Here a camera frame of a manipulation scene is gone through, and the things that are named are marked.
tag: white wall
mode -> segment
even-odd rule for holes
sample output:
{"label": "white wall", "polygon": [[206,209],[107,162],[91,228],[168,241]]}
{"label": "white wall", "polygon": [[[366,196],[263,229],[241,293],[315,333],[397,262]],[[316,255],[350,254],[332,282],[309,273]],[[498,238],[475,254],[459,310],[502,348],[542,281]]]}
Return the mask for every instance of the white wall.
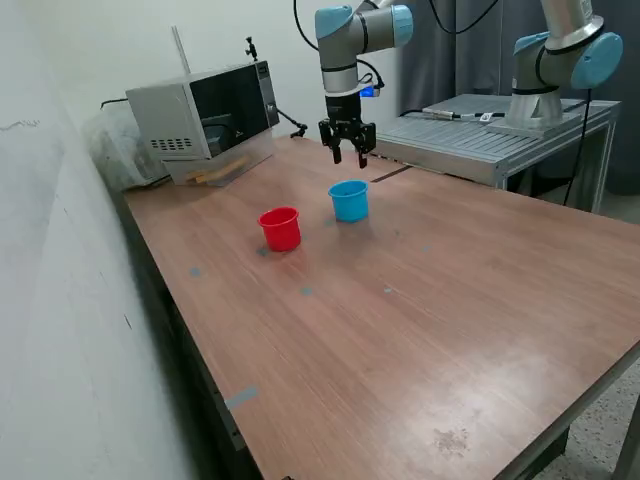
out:
{"label": "white wall", "polygon": [[[100,102],[128,88],[182,73],[170,26],[177,25],[194,72],[246,62],[251,35],[268,60],[276,100],[285,112],[310,126],[326,117],[317,53],[300,38],[291,0],[21,0],[43,39],[63,98],[80,126]],[[315,43],[316,9],[344,0],[299,0],[302,26]],[[359,4],[359,0],[346,3]],[[396,114],[396,56],[393,50],[365,56],[387,87],[363,100],[365,119]],[[363,74],[365,67],[360,66]],[[276,133],[292,131],[286,120]]]}
{"label": "white wall", "polygon": [[0,2],[0,478],[199,478],[162,311],[18,8]]}

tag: plastic cup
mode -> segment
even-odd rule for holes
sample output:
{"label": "plastic cup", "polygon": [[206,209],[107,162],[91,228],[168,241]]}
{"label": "plastic cup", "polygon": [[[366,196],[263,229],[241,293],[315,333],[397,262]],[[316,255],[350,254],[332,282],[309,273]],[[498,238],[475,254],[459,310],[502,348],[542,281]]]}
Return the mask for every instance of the plastic cup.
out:
{"label": "plastic cup", "polygon": [[366,218],[369,215],[368,189],[369,185],[362,180],[347,180],[331,187],[329,196],[333,200],[336,220],[355,223]]}
{"label": "plastic cup", "polygon": [[260,215],[258,223],[271,250],[288,252],[300,245],[298,215],[293,207],[278,207]]}

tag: red cup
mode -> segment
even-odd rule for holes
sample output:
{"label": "red cup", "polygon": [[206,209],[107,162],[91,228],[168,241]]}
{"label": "red cup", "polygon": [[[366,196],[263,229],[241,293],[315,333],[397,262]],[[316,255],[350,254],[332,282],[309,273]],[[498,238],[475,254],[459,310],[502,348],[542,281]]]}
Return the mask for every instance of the red cup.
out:
{"label": "red cup", "polygon": [[258,223],[271,250],[288,252],[300,245],[298,215],[298,210],[293,207],[278,207],[260,215]]}

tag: blue cup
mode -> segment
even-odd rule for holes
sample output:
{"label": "blue cup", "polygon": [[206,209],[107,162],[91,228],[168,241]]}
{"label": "blue cup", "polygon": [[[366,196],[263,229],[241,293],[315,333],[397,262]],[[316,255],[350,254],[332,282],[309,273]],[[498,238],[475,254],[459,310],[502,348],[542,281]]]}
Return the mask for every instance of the blue cup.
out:
{"label": "blue cup", "polygon": [[347,180],[329,189],[339,222],[355,223],[369,215],[368,189],[369,185],[362,180]]}

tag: gray curtain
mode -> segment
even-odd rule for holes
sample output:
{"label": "gray curtain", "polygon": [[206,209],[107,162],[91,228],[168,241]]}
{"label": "gray curtain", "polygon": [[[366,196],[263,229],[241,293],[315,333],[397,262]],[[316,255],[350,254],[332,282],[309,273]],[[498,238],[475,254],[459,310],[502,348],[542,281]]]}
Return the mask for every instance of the gray curtain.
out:
{"label": "gray curtain", "polygon": [[[428,0],[406,2],[416,21],[414,38],[401,54],[402,110],[419,108],[462,93],[511,94],[513,46],[522,36],[545,31],[538,0],[500,0],[495,8],[469,32],[453,36],[436,24]],[[475,20],[491,0],[435,0],[442,23],[460,30]],[[608,188],[619,194],[640,193],[640,161],[636,160],[635,126],[632,118],[640,97],[633,85],[640,58],[640,2],[592,0],[607,29],[622,35],[625,53],[620,70],[594,91],[594,99],[621,100],[622,115],[609,170]],[[585,92],[567,90],[563,96],[583,98]],[[567,176],[571,155],[553,162],[551,176]]]}

